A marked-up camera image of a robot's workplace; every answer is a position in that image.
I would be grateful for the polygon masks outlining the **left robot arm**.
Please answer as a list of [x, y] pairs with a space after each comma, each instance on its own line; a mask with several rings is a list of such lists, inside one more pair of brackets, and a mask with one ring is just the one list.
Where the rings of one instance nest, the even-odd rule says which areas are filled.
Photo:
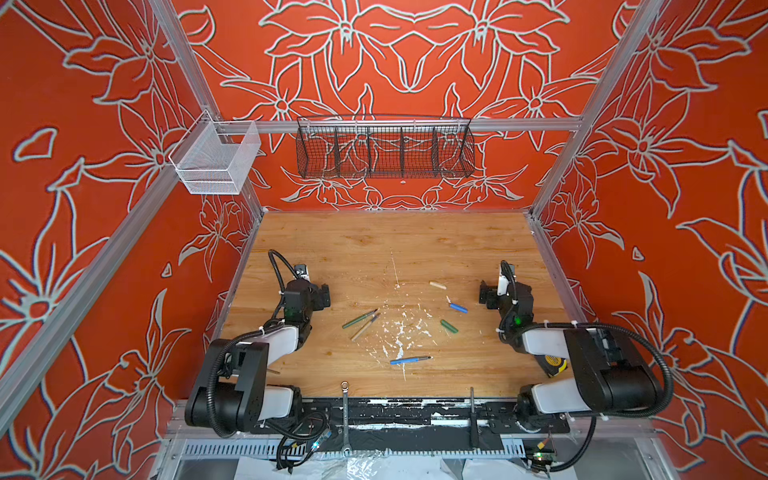
[[210, 343], [184, 410], [190, 427], [229, 438], [264, 427], [285, 435], [299, 425], [300, 389], [270, 385], [268, 368], [305, 345], [313, 314], [331, 306], [330, 291], [310, 281], [305, 265], [291, 264], [274, 249], [268, 258], [279, 285], [278, 304], [263, 326]]

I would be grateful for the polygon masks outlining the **blue pen cap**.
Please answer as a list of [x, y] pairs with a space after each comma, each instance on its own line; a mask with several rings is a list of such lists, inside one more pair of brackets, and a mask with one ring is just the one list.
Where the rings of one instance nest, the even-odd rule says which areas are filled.
[[453, 302], [449, 297], [446, 297], [446, 302], [448, 304], [448, 307], [451, 310], [454, 310], [454, 311], [457, 311], [457, 312], [460, 312], [460, 313], [463, 313], [463, 314], [468, 314], [469, 313], [469, 310], [466, 307]]

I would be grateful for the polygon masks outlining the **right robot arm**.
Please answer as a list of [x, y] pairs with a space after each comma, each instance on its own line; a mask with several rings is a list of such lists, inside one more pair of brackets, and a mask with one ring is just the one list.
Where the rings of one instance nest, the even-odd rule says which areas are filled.
[[565, 361], [571, 376], [522, 387], [515, 417], [540, 429], [561, 415], [647, 418], [665, 410], [674, 394], [672, 369], [642, 335], [604, 323], [537, 322], [532, 288], [517, 281], [509, 262], [495, 285], [480, 284], [479, 303], [499, 312], [499, 340], [517, 353]]

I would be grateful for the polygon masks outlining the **blue pen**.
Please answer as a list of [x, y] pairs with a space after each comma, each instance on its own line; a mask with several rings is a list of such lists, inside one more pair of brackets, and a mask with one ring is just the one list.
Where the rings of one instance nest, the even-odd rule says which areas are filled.
[[432, 356], [415, 356], [415, 357], [404, 357], [404, 358], [398, 358], [391, 360], [389, 362], [390, 365], [405, 365], [410, 363], [418, 363], [423, 361], [428, 361], [433, 359]]

